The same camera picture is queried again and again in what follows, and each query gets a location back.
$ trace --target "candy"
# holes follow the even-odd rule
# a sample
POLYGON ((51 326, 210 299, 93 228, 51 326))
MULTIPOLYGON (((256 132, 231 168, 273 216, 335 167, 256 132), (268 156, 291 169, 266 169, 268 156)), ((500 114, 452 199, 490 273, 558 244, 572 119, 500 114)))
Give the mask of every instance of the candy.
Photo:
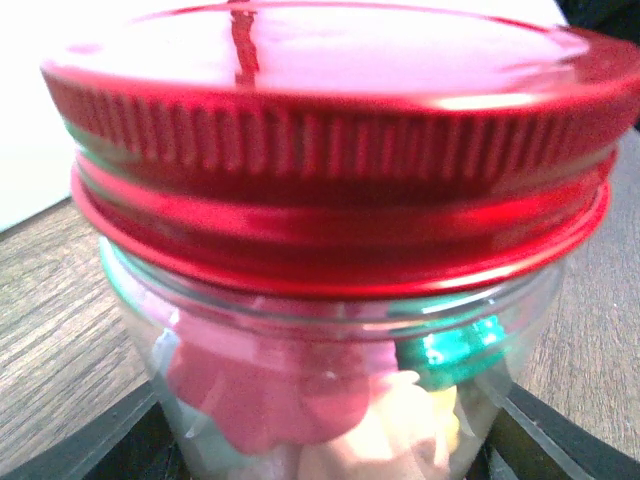
POLYGON ((436 419, 440 428, 445 432, 447 437, 449 453, 455 452, 460 444, 460 438, 458 435, 458 432, 460 431, 460 421, 453 413, 453 409, 456 405, 457 390, 457 387, 454 385, 446 390, 431 392, 433 408, 436 412, 436 419))
POLYGON ((244 468, 230 470, 225 480, 299 480, 300 447, 280 445, 244 468))
MULTIPOLYGON (((455 294, 393 302, 391 315, 438 315, 451 305, 466 301, 468 294, 455 294)), ((441 331, 396 342, 398 365, 421 374, 420 385, 442 390, 475 377, 501 360, 506 351, 506 333, 496 315, 486 315, 482 306, 461 315, 443 315, 429 323, 441 331)))
POLYGON ((447 395, 436 399, 417 385, 397 383, 353 430, 304 447, 298 480, 448 478, 448 435, 436 410, 437 403, 452 408, 447 395))
POLYGON ((255 347, 245 361, 183 342, 167 375, 170 390, 213 418, 239 452, 324 442, 365 415, 369 380, 358 348, 269 339, 255 347))

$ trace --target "glass jar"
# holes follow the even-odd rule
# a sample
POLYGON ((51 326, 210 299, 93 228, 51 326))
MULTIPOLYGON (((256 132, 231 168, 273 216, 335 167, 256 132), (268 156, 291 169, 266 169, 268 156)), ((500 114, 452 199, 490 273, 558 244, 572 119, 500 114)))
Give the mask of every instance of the glass jar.
POLYGON ((464 478, 563 271, 322 302, 214 287, 104 238, 101 253, 198 480, 464 478))

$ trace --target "red lid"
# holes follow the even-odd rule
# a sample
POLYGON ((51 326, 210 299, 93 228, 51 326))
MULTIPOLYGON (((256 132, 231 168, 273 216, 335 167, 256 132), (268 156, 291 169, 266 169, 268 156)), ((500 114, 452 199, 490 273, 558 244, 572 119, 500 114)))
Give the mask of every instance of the red lid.
POLYGON ((602 219, 640 111, 630 43, 419 7, 184 9, 42 70, 99 230, 281 295, 423 295, 553 261, 602 219))

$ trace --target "wooden table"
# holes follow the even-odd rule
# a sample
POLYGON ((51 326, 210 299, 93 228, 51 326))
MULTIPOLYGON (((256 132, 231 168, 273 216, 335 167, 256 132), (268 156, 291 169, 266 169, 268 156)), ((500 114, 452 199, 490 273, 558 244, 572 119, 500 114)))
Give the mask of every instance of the wooden table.
MULTIPOLYGON (((521 383, 640 459, 640 135, 622 141, 612 211, 569 261, 521 383)), ((146 377, 69 202, 0 236, 0 474, 146 377)))

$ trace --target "white candy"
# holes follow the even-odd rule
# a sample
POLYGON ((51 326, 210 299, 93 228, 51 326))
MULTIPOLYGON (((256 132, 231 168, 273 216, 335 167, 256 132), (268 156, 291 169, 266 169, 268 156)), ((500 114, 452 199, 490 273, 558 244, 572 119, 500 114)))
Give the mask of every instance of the white candy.
POLYGON ((304 447, 298 480, 444 480, 446 437, 432 395, 413 384, 395 384, 357 427, 304 447))

